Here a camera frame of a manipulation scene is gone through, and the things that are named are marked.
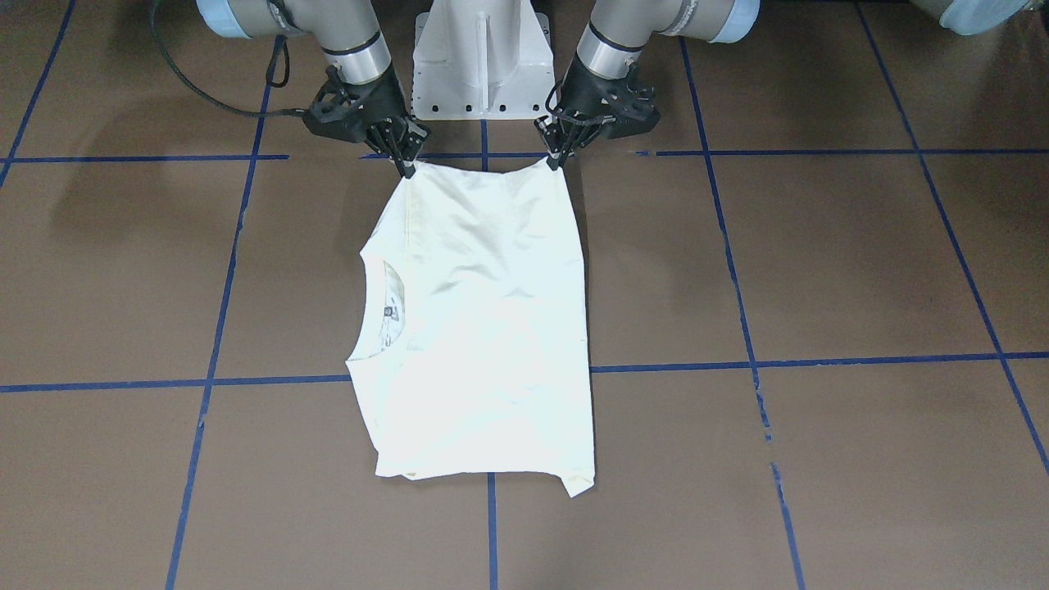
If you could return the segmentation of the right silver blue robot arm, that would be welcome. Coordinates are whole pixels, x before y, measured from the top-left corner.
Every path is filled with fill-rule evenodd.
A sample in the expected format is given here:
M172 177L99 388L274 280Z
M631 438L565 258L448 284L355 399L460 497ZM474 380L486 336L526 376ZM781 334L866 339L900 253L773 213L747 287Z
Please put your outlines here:
M393 58L370 1L198 1L207 26L226 38L311 36L325 52L326 80L296 111L317 136L365 144L405 180L429 128L409 115Z

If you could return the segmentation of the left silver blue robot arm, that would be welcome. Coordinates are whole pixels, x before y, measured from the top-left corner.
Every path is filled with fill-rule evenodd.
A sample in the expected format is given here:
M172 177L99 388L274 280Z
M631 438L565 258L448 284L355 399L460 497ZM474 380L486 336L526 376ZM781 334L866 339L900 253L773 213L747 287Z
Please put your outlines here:
M597 1L568 71L535 121L547 165L558 170L597 138L648 134L659 123L639 60L654 34L735 43L758 16L758 1Z

